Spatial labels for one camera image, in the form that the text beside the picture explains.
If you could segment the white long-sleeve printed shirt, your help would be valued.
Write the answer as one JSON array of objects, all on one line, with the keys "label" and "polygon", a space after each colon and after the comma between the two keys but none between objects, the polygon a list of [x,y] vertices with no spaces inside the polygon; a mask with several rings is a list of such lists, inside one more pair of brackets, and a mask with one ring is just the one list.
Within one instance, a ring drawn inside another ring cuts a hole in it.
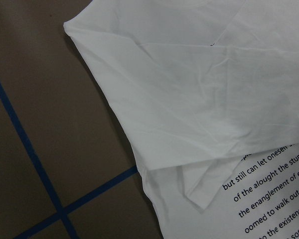
[{"label": "white long-sleeve printed shirt", "polygon": [[299,0],[94,0],[64,23],[166,239],[299,239]]}]

